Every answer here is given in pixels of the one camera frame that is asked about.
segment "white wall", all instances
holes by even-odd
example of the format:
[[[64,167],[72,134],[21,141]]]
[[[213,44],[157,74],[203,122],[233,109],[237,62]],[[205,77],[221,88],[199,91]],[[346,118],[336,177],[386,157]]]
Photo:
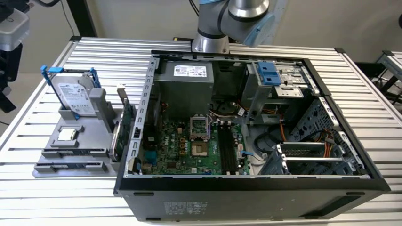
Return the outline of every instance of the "white wall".
[[[187,0],[87,1],[101,37],[148,40],[195,37],[197,17]]]
[[[65,0],[64,8],[70,24],[77,35],[77,29],[70,16]],[[64,18],[61,4],[50,8],[38,5],[29,10],[30,18],[29,36],[22,42],[22,56],[20,63],[20,73],[34,73],[40,76],[42,64],[52,65],[61,53],[66,42],[72,36],[68,23]]]
[[[382,50],[402,50],[402,0],[288,0],[273,45],[346,50],[355,61],[375,61]]]

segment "sticker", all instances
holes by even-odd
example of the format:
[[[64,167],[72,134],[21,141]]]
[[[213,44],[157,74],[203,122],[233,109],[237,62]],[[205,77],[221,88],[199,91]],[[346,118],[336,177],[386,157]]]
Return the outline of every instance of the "sticker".
[[[85,87],[76,83],[58,83],[57,86],[70,110],[83,116],[95,115]]]
[[[208,202],[164,202],[167,215],[203,215],[207,211]]]
[[[205,66],[176,65],[173,76],[205,78],[207,77],[207,67]]]
[[[243,116],[243,114],[244,114],[244,109],[240,107],[240,110],[239,110],[239,112],[237,112],[237,115],[239,115],[239,116]]]
[[[264,123],[272,123],[278,122],[278,116],[271,114],[261,114],[263,122]]]

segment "green circuit board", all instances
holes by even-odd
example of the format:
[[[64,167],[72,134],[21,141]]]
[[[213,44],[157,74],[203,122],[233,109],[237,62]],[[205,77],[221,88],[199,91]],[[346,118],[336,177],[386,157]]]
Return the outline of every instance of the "green circuit board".
[[[233,140],[243,144],[240,127],[231,127]],[[232,154],[237,159],[237,145]],[[248,165],[244,161],[237,170],[240,175],[248,175]],[[152,166],[153,175],[221,175],[221,160],[219,151],[217,124],[211,124],[209,139],[189,139],[189,122],[164,121],[160,132],[160,144],[156,153],[156,165]]]

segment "white plastic part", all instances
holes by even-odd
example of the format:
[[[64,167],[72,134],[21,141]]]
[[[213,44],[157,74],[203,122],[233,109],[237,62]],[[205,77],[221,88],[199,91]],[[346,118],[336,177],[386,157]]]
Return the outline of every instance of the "white plastic part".
[[[0,23],[0,50],[13,51],[29,34],[29,17],[18,10]]]

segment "blue latch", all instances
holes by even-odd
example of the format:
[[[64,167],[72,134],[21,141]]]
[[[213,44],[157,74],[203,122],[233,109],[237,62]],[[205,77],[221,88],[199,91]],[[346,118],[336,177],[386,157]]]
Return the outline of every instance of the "blue latch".
[[[282,84],[280,76],[278,75],[276,67],[273,63],[259,62],[256,64],[257,73],[263,78],[263,84],[271,86],[279,86]]]

